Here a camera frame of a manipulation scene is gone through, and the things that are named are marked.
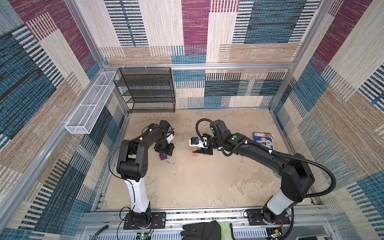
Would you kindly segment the purple triangular block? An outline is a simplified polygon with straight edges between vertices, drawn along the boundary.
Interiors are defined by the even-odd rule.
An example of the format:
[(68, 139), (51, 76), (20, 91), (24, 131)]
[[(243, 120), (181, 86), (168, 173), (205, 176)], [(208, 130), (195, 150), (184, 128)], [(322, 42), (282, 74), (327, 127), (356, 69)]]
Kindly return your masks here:
[(165, 154), (159, 154), (161, 161), (166, 160), (168, 158)]

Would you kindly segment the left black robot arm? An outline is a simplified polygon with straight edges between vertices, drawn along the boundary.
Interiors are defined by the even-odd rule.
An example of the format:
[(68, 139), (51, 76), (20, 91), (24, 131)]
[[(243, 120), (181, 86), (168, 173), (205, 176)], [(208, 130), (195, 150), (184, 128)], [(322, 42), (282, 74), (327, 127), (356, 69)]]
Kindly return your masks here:
[(172, 140), (175, 132), (170, 123), (161, 120), (150, 124), (142, 134), (132, 140), (124, 140), (119, 148), (116, 171), (125, 181), (131, 198), (131, 207), (125, 219), (129, 227), (144, 228), (152, 222), (151, 204), (147, 197), (145, 176), (149, 168), (149, 149), (172, 156), (175, 148)]

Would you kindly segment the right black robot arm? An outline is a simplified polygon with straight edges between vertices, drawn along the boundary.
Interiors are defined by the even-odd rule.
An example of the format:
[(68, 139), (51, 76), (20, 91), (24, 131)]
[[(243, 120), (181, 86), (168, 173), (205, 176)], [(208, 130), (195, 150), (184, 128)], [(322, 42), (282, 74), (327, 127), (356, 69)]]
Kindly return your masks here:
[[(210, 124), (212, 136), (199, 132), (199, 125), (202, 122)], [(243, 134), (233, 134), (222, 120), (200, 119), (196, 123), (196, 131), (203, 144), (202, 151), (205, 154), (211, 155), (216, 149), (226, 157), (240, 155), (262, 164), (281, 177), (280, 190), (265, 203), (261, 210), (266, 224), (274, 224), (286, 209), (294, 207), (305, 198), (320, 197), (331, 193), (337, 185), (335, 175), (325, 166), (307, 160), (300, 154), (292, 156), (269, 149)], [(315, 183), (310, 166), (321, 169), (330, 177), (331, 183), (327, 189), (314, 194), (309, 193)]]

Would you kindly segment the blue printed package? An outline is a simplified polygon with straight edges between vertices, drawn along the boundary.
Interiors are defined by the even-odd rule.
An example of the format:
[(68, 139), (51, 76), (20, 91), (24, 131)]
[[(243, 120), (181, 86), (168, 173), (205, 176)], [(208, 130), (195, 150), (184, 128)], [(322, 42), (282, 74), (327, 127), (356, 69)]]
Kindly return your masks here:
[(274, 150), (273, 135), (271, 133), (254, 132), (253, 141)]

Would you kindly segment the black and green glove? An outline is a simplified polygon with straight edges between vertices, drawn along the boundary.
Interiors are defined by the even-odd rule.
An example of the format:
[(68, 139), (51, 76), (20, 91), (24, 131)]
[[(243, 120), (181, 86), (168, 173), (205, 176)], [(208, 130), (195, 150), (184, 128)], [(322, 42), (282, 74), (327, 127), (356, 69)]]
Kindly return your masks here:
[(233, 225), (229, 222), (201, 222), (183, 226), (183, 240), (234, 240)]

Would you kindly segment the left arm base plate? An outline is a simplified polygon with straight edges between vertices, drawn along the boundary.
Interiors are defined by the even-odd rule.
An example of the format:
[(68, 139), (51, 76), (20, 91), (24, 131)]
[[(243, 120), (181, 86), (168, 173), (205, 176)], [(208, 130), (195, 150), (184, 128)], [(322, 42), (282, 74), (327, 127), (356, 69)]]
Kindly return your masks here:
[(139, 230), (139, 229), (164, 229), (166, 227), (166, 212), (152, 212), (148, 214), (128, 213), (124, 221), (124, 230)]

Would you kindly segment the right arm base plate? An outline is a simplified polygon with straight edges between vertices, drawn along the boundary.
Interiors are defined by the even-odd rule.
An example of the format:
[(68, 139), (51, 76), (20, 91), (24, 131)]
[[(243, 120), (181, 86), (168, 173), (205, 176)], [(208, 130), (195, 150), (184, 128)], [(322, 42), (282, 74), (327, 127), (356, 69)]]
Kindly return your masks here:
[(244, 212), (244, 217), (248, 219), (251, 226), (257, 225), (289, 225), (291, 218), (287, 210), (279, 215), (275, 215), (267, 208), (261, 209), (248, 209)]

